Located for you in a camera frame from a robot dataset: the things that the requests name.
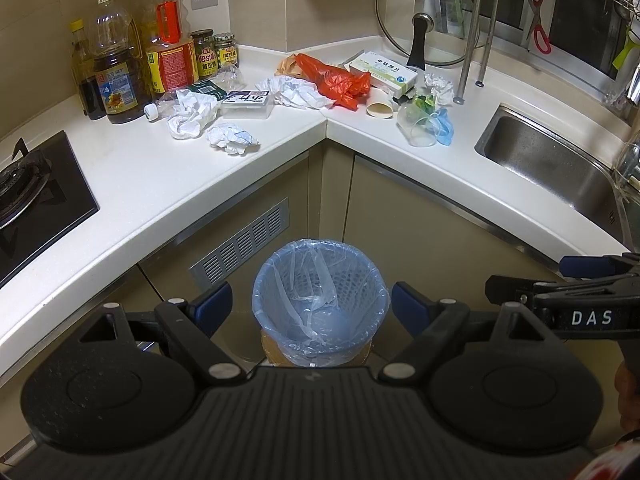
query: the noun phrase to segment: red-handled scissors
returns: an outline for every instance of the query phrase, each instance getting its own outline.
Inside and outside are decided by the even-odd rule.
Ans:
[[[540,24],[540,6],[542,5],[543,0],[527,1],[533,11],[533,20],[531,22],[529,33],[527,34],[527,43],[529,43],[529,38],[531,38],[531,35],[533,34],[533,41],[536,43],[538,50],[542,54],[551,54],[551,43],[549,42],[545,29],[542,28],[542,25]]]

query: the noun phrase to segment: sink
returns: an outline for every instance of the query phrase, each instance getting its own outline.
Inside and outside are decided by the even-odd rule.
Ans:
[[[609,170],[577,146],[500,106],[478,140],[476,152],[544,187],[633,248],[623,200]]]

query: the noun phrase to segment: hand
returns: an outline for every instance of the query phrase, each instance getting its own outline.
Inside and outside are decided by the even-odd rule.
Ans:
[[[620,412],[620,426],[627,433],[640,429],[640,395],[636,394],[636,378],[620,363],[616,372],[616,390],[618,396],[618,411]]]

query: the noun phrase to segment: beige cabinet door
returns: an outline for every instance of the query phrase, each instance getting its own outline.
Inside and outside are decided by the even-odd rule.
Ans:
[[[244,368],[251,368],[264,358],[260,327],[251,307],[258,270],[276,250],[307,236],[308,159],[259,187],[186,240],[169,243],[140,263],[164,299],[194,300],[206,289],[198,285],[190,267],[283,200],[287,200],[289,209],[288,227],[228,275],[226,280],[234,295],[233,311],[212,338]]]
[[[493,310],[484,296],[492,274],[535,280],[559,278],[542,264],[482,227],[419,192],[396,174],[357,157],[344,241],[362,250],[387,286],[404,281],[432,300],[456,298],[475,310]],[[389,311],[373,350],[389,359],[411,341]],[[620,434],[613,377],[622,360],[611,341],[571,341],[574,353],[596,375],[605,406],[590,444],[611,444]]]
[[[113,285],[85,305],[89,311],[81,319],[73,323],[11,377],[0,388],[0,457],[10,456],[12,454],[10,451],[29,434],[27,423],[20,410],[20,392],[27,378],[92,313],[94,307],[108,301],[120,303],[129,312],[136,312],[153,310],[161,299],[137,266],[129,269]],[[2,471],[2,462],[4,462],[3,459],[0,459],[0,471]]]

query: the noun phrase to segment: countertop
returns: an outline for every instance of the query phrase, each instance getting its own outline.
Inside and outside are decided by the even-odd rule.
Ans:
[[[315,48],[311,54],[339,62],[363,48],[386,50],[380,38],[365,38]],[[273,73],[283,56],[244,47],[241,54],[248,88]],[[487,71],[485,88],[478,88],[473,85],[477,70],[474,63],[465,105],[450,109],[455,134],[449,147],[413,148],[395,120],[369,117],[363,105],[357,112],[276,106],[268,120],[236,121],[260,141],[257,150],[244,156],[227,155],[203,137],[174,140],[166,121],[89,121],[75,96],[34,118],[0,142],[0,164],[8,162],[19,137],[31,148],[65,130],[100,211],[0,288],[0,376],[129,267],[324,138],[436,190],[555,261],[565,254],[625,251],[559,198],[474,149],[500,104],[544,124],[605,164],[622,146],[619,139],[560,101],[495,70]],[[455,82],[460,76],[459,68],[432,72]]]

